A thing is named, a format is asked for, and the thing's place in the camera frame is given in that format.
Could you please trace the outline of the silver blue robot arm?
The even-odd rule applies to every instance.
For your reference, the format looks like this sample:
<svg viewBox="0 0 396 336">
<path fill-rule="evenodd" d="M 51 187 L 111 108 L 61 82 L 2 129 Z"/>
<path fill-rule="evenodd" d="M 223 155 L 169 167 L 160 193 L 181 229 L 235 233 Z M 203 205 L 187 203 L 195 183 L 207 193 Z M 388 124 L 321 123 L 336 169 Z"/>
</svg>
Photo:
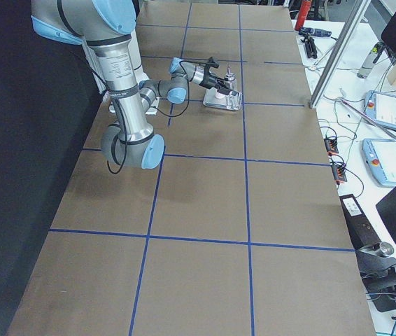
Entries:
<svg viewBox="0 0 396 336">
<path fill-rule="evenodd" d="M 102 81 L 111 96 L 116 122 L 108 126 L 101 139 L 101 152 L 108 163 L 154 169 L 164 153 L 164 139 L 146 120 L 155 100 L 166 98 L 181 104 L 188 98 L 189 84 L 215 89 L 228 100 L 241 100 L 234 79 L 217 77 L 205 63 L 173 58 L 170 80 L 138 80 L 132 58 L 139 46 L 135 35 L 137 1 L 33 1 L 31 19 L 34 31 L 42 37 L 80 45 L 86 43 L 97 56 Z"/>
</svg>

